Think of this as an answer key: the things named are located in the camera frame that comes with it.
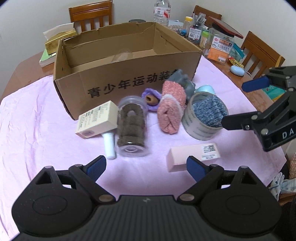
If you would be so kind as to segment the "wooden chair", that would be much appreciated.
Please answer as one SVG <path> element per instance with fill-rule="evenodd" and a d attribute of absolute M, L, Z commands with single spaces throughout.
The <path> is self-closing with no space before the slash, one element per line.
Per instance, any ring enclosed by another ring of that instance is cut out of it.
<path fill-rule="evenodd" d="M 203 13 L 206 15 L 206 21 L 205 21 L 205 26 L 207 27 L 211 27 L 213 21 L 211 19 L 212 18 L 215 18 L 215 19 L 219 19 L 221 20 L 222 19 L 222 15 L 221 14 L 217 14 L 213 11 L 210 11 L 208 9 L 205 9 L 199 5 L 195 5 L 195 8 L 194 8 L 194 11 L 193 11 L 194 15 L 198 15 L 199 13 Z"/>
<path fill-rule="evenodd" d="M 285 61 L 283 56 L 251 31 L 243 41 L 241 50 L 246 54 L 242 65 L 252 78 L 260 77 L 271 67 L 280 67 Z"/>
<path fill-rule="evenodd" d="M 80 32 L 87 31 L 87 24 L 90 24 L 90 30 L 95 30 L 95 22 L 98 20 L 99 28 L 104 27 L 106 20 L 108 25 L 113 24 L 113 1 L 102 1 L 98 3 L 85 4 L 69 8 L 70 20 L 77 23 Z"/>

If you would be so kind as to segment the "pink rectangular box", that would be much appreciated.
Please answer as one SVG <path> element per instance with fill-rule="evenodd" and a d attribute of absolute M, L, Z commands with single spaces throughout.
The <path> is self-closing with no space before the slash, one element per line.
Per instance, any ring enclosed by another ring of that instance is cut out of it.
<path fill-rule="evenodd" d="M 185 171 L 187 169 L 186 162 L 189 156 L 193 156 L 202 162 L 215 160 L 221 157 L 215 143 L 172 147 L 166 156 L 168 172 Z"/>

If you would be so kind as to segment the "blue sock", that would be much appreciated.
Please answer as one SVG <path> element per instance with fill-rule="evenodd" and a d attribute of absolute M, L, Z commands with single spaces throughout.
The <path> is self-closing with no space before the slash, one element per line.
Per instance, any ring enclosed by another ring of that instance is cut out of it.
<path fill-rule="evenodd" d="M 193 110 L 195 116 L 203 124 L 212 128 L 220 128 L 222 126 L 222 118 L 228 115 L 226 106 L 215 95 L 196 101 L 193 104 Z"/>

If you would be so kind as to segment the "grey dog squeeze toy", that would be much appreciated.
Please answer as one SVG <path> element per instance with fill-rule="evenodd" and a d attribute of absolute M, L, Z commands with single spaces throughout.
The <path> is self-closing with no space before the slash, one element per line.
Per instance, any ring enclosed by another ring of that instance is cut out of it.
<path fill-rule="evenodd" d="M 172 82 L 176 82 L 182 86 L 186 94 L 186 102 L 190 100 L 190 98 L 195 93 L 196 84 L 189 79 L 188 75 L 184 74 L 181 69 L 176 70 L 168 80 Z"/>

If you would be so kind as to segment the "white tube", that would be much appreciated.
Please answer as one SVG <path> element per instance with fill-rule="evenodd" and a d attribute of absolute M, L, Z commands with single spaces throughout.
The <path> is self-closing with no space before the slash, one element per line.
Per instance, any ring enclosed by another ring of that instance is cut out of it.
<path fill-rule="evenodd" d="M 114 132 L 105 132 L 102 134 L 104 142 L 105 157 L 108 160 L 114 160 L 116 158 L 116 152 L 114 147 Z"/>

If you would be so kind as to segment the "light blue round gadget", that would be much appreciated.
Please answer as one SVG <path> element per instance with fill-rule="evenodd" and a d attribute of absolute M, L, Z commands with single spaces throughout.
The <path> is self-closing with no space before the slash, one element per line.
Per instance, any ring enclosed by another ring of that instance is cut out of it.
<path fill-rule="evenodd" d="M 212 86 L 210 86 L 210 85 L 200 86 L 200 87 L 198 87 L 196 89 L 195 92 L 208 92 L 208 93 L 213 94 L 213 95 L 216 94 L 214 88 Z"/>

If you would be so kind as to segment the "gold tissue box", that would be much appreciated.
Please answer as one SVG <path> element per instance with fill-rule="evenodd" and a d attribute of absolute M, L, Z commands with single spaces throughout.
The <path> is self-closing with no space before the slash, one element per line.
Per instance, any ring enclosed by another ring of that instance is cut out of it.
<path fill-rule="evenodd" d="M 45 49 L 48 55 L 51 55 L 56 53 L 60 40 L 74 37 L 77 32 L 74 23 L 67 23 L 53 27 L 43 32 L 43 35 L 46 38 Z"/>

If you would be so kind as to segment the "cream product box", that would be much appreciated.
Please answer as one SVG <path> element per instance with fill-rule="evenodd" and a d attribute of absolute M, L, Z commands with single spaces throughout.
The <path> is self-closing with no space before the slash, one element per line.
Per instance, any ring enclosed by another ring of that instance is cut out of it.
<path fill-rule="evenodd" d="M 79 115 L 75 134 L 91 138 L 117 128 L 118 106 L 107 101 Z"/>

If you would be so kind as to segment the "green wipes pack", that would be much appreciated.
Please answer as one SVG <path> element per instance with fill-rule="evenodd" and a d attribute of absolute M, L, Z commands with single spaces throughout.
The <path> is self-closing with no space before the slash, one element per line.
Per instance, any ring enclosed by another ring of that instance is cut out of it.
<path fill-rule="evenodd" d="M 285 93 L 285 90 L 272 85 L 270 85 L 269 87 L 263 88 L 262 90 L 268 95 L 268 97 L 273 102 L 277 101 Z"/>

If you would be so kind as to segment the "pink sock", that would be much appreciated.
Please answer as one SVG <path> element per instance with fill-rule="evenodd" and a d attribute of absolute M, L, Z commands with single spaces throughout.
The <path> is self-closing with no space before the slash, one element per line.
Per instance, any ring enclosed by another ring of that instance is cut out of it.
<path fill-rule="evenodd" d="M 163 132 L 172 135 L 179 131 L 185 104 L 184 88 L 176 82 L 166 80 L 163 83 L 162 97 L 157 109 L 159 127 Z"/>

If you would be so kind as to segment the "jar of brown scrunchies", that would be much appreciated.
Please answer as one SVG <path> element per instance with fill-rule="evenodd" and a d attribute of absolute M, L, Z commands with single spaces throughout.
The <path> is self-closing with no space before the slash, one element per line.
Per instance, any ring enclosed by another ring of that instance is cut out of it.
<path fill-rule="evenodd" d="M 130 95 L 118 104 L 116 152 L 124 157 L 142 157 L 148 154 L 148 107 L 143 98 Z"/>

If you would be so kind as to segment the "purple crochet flower keychain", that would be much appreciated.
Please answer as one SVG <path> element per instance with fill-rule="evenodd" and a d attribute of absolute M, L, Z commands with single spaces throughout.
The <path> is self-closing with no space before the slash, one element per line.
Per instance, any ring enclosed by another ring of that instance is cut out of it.
<path fill-rule="evenodd" d="M 146 102 L 149 111 L 157 111 L 161 97 L 162 94 L 152 88 L 146 88 L 142 93 L 142 98 Z"/>

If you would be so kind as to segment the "wooden chair far left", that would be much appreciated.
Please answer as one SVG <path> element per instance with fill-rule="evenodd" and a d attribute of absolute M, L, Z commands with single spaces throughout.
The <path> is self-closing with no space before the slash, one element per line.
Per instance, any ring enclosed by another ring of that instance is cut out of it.
<path fill-rule="evenodd" d="M 108 25 L 113 24 L 113 1 L 102 1 L 98 3 L 85 4 L 69 8 L 70 20 L 77 23 L 80 32 L 87 31 L 87 24 L 90 24 L 90 30 L 95 30 L 95 22 L 98 20 L 99 28 L 104 27 L 106 20 Z"/>

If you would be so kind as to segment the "green white book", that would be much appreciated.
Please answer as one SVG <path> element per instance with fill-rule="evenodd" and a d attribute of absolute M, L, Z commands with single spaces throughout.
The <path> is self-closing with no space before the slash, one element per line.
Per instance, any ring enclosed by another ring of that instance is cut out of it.
<path fill-rule="evenodd" d="M 45 49 L 40 60 L 39 65 L 43 68 L 55 62 L 56 53 L 48 54 L 47 50 Z"/>

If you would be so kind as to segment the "light blue egg device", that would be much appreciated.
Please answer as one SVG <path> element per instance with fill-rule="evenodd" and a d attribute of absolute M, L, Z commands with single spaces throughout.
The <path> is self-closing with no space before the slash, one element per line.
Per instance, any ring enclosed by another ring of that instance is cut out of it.
<path fill-rule="evenodd" d="M 234 75 L 241 76 L 241 77 L 243 77 L 245 74 L 245 71 L 243 68 L 235 66 L 235 65 L 232 65 L 230 67 L 230 72 L 233 73 Z"/>

